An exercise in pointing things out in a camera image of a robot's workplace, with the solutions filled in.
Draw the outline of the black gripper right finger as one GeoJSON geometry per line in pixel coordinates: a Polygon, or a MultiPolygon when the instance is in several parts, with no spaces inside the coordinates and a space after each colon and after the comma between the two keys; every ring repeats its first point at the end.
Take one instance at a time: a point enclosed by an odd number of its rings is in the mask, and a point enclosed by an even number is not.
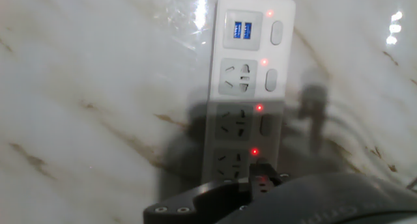
{"type": "Polygon", "coordinates": [[[262,192],[266,193],[275,187],[282,185],[290,180],[291,176],[289,173],[279,173],[269,163],[262,163],[261,170],[263,175],[262,192]]]}

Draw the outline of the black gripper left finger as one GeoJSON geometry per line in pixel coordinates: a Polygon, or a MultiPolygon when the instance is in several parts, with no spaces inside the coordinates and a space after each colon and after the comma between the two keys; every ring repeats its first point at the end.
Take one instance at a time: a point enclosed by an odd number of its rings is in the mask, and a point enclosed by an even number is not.
{"type": "Polygon", "coordinates": [[[258,178],[263,178],[262,165],[253,163],[246,178],[213,180],[148,206],[143,211],[143,223],[218,223],[248,207],[253,201],[255,181],[258,178]]]}

